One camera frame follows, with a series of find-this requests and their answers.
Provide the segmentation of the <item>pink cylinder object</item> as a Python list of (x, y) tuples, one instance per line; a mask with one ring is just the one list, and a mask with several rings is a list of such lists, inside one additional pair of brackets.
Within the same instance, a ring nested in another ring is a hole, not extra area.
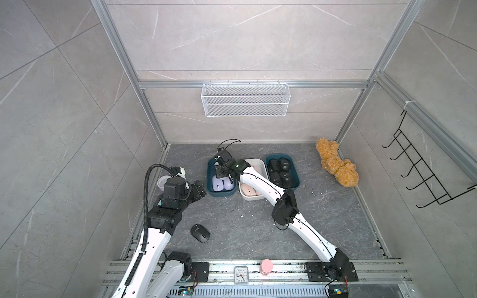
[(268, 276), (273, 271), (273, 262), (270, 259), (265, 259), (260, 264), (260, 274)]

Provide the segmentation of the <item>pink mouse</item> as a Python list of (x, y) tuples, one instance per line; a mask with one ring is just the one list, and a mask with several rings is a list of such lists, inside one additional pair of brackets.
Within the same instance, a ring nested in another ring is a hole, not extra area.
[(250, 187), (249, 185), (242, 184), (241, 185), (241, 190), (245, 196), (256, 196), (257, 192), (253, 187)]

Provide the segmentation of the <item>small white desk clock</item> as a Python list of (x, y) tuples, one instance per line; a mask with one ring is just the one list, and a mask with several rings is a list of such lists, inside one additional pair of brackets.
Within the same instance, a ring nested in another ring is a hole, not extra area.
[(236, 266), (234, 268), (234, 284), (247, 285), (249, 283), (248, 266)]

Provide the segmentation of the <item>purple mouse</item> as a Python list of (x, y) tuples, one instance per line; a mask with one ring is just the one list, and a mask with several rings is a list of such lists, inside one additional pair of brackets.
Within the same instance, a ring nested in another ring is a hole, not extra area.
[(212, 188), (214, 192), (221, 192), (224, 190), (223, 179), (219, 179), (216, 176), (213, 176), (211, 182), (212, 182)]
[(216, 177), (218, 179), (222, 179), (224, 177), (228, 177), (227, 170), (225, 170), (223, 167), (215, 167), (216, 171)]
[(223, 185), (224, 185), (224, 190), (226, 191), (232, 191), (235, 188), (235, 182), (231, 180), (223, 180)]

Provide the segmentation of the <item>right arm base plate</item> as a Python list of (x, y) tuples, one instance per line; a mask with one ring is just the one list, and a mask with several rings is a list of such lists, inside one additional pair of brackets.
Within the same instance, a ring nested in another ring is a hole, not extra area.
[(304, 270), (310, 282), (325, 282), (336, 280), (339, 282), (357, 282), (359, 280), (352, 262), (345, 267), (336, 268), (333, 263), (305, 262)]

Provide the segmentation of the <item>white storage box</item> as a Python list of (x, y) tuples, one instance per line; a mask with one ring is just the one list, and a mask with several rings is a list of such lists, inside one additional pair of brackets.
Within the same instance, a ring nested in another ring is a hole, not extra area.
[[(248, 172), (244, 173), (239, 180), (239, 191), (242, 198), (246, 201), (257, 201), (268, 199), (269, 193), (272, 190), (268, 179), (267, 168), (265, 162), (259, 158), (245, 159), (250, 164)], [(245, 196), (241, 190), (241, 185), (246, 184), (253, 187), (257, 195)]]

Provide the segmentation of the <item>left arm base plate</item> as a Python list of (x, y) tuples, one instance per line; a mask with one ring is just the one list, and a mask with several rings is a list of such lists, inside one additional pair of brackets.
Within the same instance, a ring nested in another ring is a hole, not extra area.
[(209, 280), (210, 263), (194, 262), (185, 271), (187, 283), (207, 283)]

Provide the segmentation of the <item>right teal storage box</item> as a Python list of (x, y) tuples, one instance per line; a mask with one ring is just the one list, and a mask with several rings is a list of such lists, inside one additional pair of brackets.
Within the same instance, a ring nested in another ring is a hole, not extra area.
[(270, 173), (272, 172), (272, 171), (270, 171), (269, 161), (272, 158), (277, 159), (278, 161), (279, 161), (280, 158), (288, 158), (291, 161), (291, 168), (290, 168), (289, 172), (292, 175), (293, 180), (294, 180), (294, 188), (293, 189), (296, 189), (299, 186), (300, 181), (299, 181), (299, 177), (298, 177), (297, 171), (295, 169), (292, 158), (288, 155), (285, 155), (285, 154), (274, 154), (274, 155), (267, 156), (266, 159), (265, 159), (265, 164), (267, 166), (267, 173), (268, 173), (269, 177), (270, 177)]

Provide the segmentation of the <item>black mouse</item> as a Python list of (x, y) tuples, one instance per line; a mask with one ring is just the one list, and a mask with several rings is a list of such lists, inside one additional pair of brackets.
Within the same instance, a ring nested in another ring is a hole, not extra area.
[(283, 186), (283, 181), (281, 180), (281, 176), (279, 174), (279, 172), (276, 172), (276, 171), (272, 171), (270, 173), (270, 181), (279, 186), (279, 187), (282, 187)]
[(280, 171), (279, 176), (280, 176), (281, 180), (284, 181), (284, 182), (288, 183), (290, 181), (293, 181), (293, 177), (292, 177), (292, 175), (290, 174), (289, 171)]
[(270, 171), (279, 172), (282, 170), (281, 163), (277, 159), (270, 159), (269, 161)]
[(291, 168), (291, 161), (288, 158), (279, 159), (280, 167), (283, 171), (289, 171)]
[(282, 188), (284, 189), (293, 189), (294, 188), (294, 180), (282, 180)]
[(210, 232), (201, 224), (195, 224), (191, 227), (190, 234), (201, 243), (206, 243), (210, 239)]

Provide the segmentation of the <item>teal storage box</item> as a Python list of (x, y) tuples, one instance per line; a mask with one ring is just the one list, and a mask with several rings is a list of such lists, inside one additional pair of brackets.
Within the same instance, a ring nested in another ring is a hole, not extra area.
[(280, 158), (288, 158), (291, 161), (291, 168), (290, 168), (289, 172), (292, 175), (293, 180), (294, 180), (294, 188), (293, 189), (296, 189), (299, 186), (300, 181), (299, 181), (299, 177), (298, 177), (297, 171), (295, 169), (292, 158), (288, 155), (285, 155), (285, 154), (274, 154), (274, 155), (267, 156), (266, 159), (265, 159), (265, 164), (267, 166), (267, 173), (268, 173), (269, 177), (270, 177), (270, 173), (272, 172), (272, 171), (270, 171), (269, 161), (272, 158), (277, 159), (278, 161), (279, 161)]
[[(214, 192), (212, 188), (212, 177), (216, 176), (215, 167), (218, 166), (218, 162), (215, 159), (210, 159), (207, 164), (207, 190), (212, 197), (229, 197), (236, 193), (237, 183), (235, 182), (235, 188), (232, 191), (223, 190), (221, 192)], [(230, 180), (229, 177), (222, 178), (223, 180)]]

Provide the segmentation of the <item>purple mouse bottom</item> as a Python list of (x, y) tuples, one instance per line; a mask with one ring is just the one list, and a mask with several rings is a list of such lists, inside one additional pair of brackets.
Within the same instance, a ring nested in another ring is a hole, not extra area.
[(226, 191), (232, 191), (235, 188), (235, 182), (231, 180), (223, 180), (223, 185), (224, 185), (224, 190)]

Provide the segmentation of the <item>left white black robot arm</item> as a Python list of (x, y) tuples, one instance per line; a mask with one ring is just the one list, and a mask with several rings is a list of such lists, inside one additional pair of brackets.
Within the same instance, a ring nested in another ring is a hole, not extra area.
[(183, 211), (206, 196), (204, 183), (196, 180), (191, 184), (177, 176), (166, 181), (164, 191), (155, 206), (146, 213), (146, 227), (140, 237), (141, 242), (113, 293), (114, 298), (165, 298), (177, 282), (195, 278), (191, 255), (182, 252), (170, 253), (157, 277), (153, 275), (164, 249), (182, 220)]

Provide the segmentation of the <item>black wall hook rack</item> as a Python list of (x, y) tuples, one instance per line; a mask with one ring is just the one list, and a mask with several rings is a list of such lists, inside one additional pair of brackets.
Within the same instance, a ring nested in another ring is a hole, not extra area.
[(462, 197), (469, 192), (476, 191), (477, 185), (473, 184), (466, 188), (460, 194), (452, 196), (446, 187), (443, 185), (441, 180), (434, 173), (430, 164), (427, 163), (425, 158), (419, 153), (414, 144), (410, 141), (408, 136), (402, 130), (402, 125), (407, 116), (406, 111), (402, 111), (400, 114), (401, 120), (400, 123), (393, 133), (393, 138), (387, 145), (382, 145), (383, 149), (388, 149), (393, 145), (397, 145), (400, 149), (399, 154), (396, 157), (390, 157), (389, 160), (396, 161), (399, 160), (402, 156), (407, 158), (407, 161), (411, 163), (409, 171), (405, 175), (400, 175), (402, 178), (408, 178), (413, 172), (417, 174), (419, 182), (416, 183), (413, 187), (406, 186), (408, 191), (413, 191), (422, 185), (426, 187), (428, 192), (431, 194), (431, 200), (424, 204), (416, 204), (418, 209), (426, 208), (430, 205), (437, 204), (439, 206), (444, 205), (448, 202), (451, 202), (459, 197)]

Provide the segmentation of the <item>left teal storage box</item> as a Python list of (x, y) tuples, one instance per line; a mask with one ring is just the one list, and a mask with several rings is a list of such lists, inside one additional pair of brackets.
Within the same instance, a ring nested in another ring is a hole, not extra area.
[[(210, 159), (207, 164), (207, 190), (212, 197), (229, 197), (236, 193), (237, 183), (235, 182), (235, 188), (232, 191), (223, 190), (221, 192), (214, 192), (212, 188), (212, 177), (216, 176), (215, 167), (218, 166), (218, 162), (215, 159)], [(222, 178), (223, 180), (230, 180), (229, 177)]]

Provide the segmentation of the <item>brown teddy bear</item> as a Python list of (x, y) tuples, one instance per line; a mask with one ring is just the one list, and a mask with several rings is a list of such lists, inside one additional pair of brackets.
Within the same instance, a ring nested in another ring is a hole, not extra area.
[(343, 187), (356, 187), (359, 183), (359, 174), (356, 166), (349, 159), (342, 160), (338, 154), (339, 144), (332, 140), (320, 138), (316, 142), (316, 149), (321, 158), (322, 168), (333, 175)]

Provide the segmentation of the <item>purple mouse top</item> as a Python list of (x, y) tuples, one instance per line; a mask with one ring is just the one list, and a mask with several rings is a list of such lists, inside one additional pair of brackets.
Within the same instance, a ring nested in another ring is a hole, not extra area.
[(211, 182), (212, 182), (212, 188), (214, 192), (221, 192), (224, 190), (223, 179), (219, 179), (216, 176), (213, 176)]

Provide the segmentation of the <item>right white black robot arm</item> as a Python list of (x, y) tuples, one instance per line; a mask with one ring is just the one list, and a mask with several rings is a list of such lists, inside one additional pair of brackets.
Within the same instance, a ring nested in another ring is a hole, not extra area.
[(234, 159), (225, 148), (218, 148), (214, 159), (219, 164), (219, 174), (252, 187), (263, 195), (273, 206), (272, 219), (296, 233), (324, 265), (330, 279), (344, 279), (345, 270), (350, 264), (349, 257), (332, 243), (328, 242), (299, 212), (295, 193), (283, 189), (267, 180), (243, 159)]

